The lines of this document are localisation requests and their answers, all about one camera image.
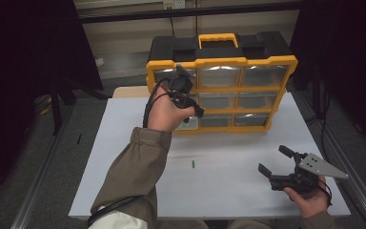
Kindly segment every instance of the jacket sleeve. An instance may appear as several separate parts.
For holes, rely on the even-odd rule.
[[[301,220],[302,229],[341,229],[336,225],[335,219],[328,212],[320,212],[310,218]]]
[[[144,197],[99,219],[91,229],[154,228],[157,216],[155,184],[165,169],[171,140],[170,133],[133,129],[131,141],[112,163],[91,213],[125,198]]]

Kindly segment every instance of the table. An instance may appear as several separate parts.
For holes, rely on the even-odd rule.
[[[132,128],[142,125],[147,100],[109,99],[70,217],[89,217],[112,161],[128,144]],[[159,219],[298,217],[295,204],[283,192],[272,191],[268,179],[257,171],[258,163],[277,175],[294,171],[294,160],[277,150],[281,144],[321,157],[289,93],[284,94],[267,133],[174,135],[165,172],[156,185]],[[329,213],[351,215],[335,181],[327,178],[327,183],[333,192]]]

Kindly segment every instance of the person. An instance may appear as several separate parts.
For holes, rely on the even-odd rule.
[[[172,131],[183,119],[194,115],[194,108],[179,109],[168,96],[160,96],[164,93],[162,87],[155,92],[154,98],[159,98],[153,103],[148,128],[135,127],[132,130],[131,141],[112,163],[91,207],[91,213],[126,198],[142,197],[96,220],[90,229],[179,227],[179,223],[170,223],[168,226],[167,223],[157,222],[155,184],[166,165]],[[320,180],[324,182],[325,178],[320,177]],[[322,191],[316,190],[310,197],[302,197],[291,188],[285,188],[284,192],[299,208],[301,228],[337,228],[327,212],[327,196]],[[185,221],[180,226],[207,228],[204,222],[199,221]],[[229,226],[232,229],[272,228],[268,220],[234,220]]]

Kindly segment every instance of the hand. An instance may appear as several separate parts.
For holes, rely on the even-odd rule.
[[[326,190],[324,185],[325,177],[319,176],[319,180],[319,186]],[[289,187],[284,188],[284,192],[298,205],[299,212],[303,218],[310,218],[328,209],[328,197],[320,189],[315,189],[310,194],[303,196]]]
[[[165,92],[162,87],[156,90],[153,100],[160,97],[152,105],[148,119],[148,128],[157,131],[172,132],[185,118],[194,115],[194,107],[186,109],[177,108],[167,94],[162,95]]]

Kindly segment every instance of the white table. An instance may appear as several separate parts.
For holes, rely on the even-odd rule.
[[[112,161],[129,143],[132,128],[142,125],[146,102],[147,98],[109,99],[70,217],[89,217]],[[284,94],[268,133],[174,135],[156,185],[159,219],[299,216],[295,204],[283,192],[272,191],[257,171],[262,163],[276,175],[294,172],[294,160],[278,151],[281,144],[321,156],[291,94]],[[335,181],[327,178],[327,183],[333,192],[329,213],[351,215]]]

